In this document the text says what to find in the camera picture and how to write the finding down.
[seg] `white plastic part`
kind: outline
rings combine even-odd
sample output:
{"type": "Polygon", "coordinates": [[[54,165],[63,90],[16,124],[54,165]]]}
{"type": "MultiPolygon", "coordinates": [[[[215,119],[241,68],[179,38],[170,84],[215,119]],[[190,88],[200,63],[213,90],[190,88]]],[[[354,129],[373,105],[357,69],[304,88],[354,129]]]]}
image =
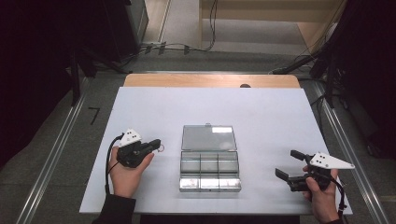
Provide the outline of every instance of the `white plastic part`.
{"type": "Polygon", "coordinates": [[[135,143],[140,140],[142,140],[142,137],[140,136],[139,133],[137,133],[133,129],[128,129],[125,135],[120,140],[120,147],[131,145],[132,143],[135,143]]]}
{"type": "Polygon", "coordinates": [[[355,169],[355,165],[319,152],[311,160],[311,165],[324,169],[355,169]]]}

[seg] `transparent lid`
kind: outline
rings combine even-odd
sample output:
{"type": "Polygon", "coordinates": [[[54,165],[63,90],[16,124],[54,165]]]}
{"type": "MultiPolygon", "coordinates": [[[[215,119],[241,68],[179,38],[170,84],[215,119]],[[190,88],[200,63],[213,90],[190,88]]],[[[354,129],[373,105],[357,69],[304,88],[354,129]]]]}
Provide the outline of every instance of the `transparent lid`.
{"type": "Polygon", "coordinates": [[[235,151],[233,126],[185,125],[181,149],[189,151],[235,151]]]}

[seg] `sleeve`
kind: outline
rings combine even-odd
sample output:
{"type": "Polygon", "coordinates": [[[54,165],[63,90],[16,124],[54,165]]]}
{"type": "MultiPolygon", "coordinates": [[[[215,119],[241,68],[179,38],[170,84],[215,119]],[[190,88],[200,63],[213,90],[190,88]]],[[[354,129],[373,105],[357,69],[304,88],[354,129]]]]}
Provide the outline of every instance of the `sleeve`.
{"type": "Polygon", "coordinates": [[[337,219],[337,220],[331,221],[327,224],[344,224],[344,221],[343,221],[343,219],[337,219]]]}
{"type": "Polygon", "coordinates": [[[135,199],[107,194],[102,212],[92,224],[131,224],[135,203],[135,199]]]}

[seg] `hand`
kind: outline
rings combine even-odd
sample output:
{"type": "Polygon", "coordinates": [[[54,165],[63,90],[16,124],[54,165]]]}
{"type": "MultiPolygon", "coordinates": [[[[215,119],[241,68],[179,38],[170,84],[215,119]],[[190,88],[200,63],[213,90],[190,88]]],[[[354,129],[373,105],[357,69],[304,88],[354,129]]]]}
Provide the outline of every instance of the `hand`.
{"type": "MultiPolygon", "coordinates": [[[[307,172],[308,167],[305,166],[303,170],[307,172]]],[[[331,174],[334,179],[337,179],[338,170],[333,169],[331,174]]],[[[308,177],[305,181],[312,192],[312,211],[314,213],[314,217],[320,223],[328,223],[339,219],[335,206],[335,184],[331,182],[329,187],[322,191],[314,178],[308,177]]],[[[305,191],[303,192],[303,195],[308,201],[310,201],[310,192],[305,191]]]]}
{"type": "MultiPolygon", "coordinates": [[[[111,159],[108,165],[109,168],[117,163],[118,151],[118,147],[112,148],[111,159]]],[[[132,198],[137,187],[139,187],[140,177],[143,171],[149,166],[153,157],[154,153],[149,153],[136,168],[124,167],[121,164],[114,166],[110,171],[114,194],[124,198],[132,198]]]]}

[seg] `white tabletop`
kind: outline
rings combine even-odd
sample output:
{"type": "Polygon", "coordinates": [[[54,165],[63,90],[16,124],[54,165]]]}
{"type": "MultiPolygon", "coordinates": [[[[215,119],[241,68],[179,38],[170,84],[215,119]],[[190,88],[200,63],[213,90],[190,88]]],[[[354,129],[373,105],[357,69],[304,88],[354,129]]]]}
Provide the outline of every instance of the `white tabletop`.
{"type": "MultiPolygon", "coordinates": [[[[165,145],[143,174],[134,196],[136,213],[312,214],[301,192],[291,192],[275,176],[275,168],[290,176],[304,174],[305,163],[290,156],[292,149],[310,155],[328,153],[302,89],[121,87],[81,213],[100,213],[106,196],[106,153],[111,141],[128,128],[139,132],[144,142],[159,138],[165,145]],[[206,123],[233,126],[240,192],[179,191],[183,126],[206,123]]],[[[350,206],[344,214],[352,214],[350,206]]]]}

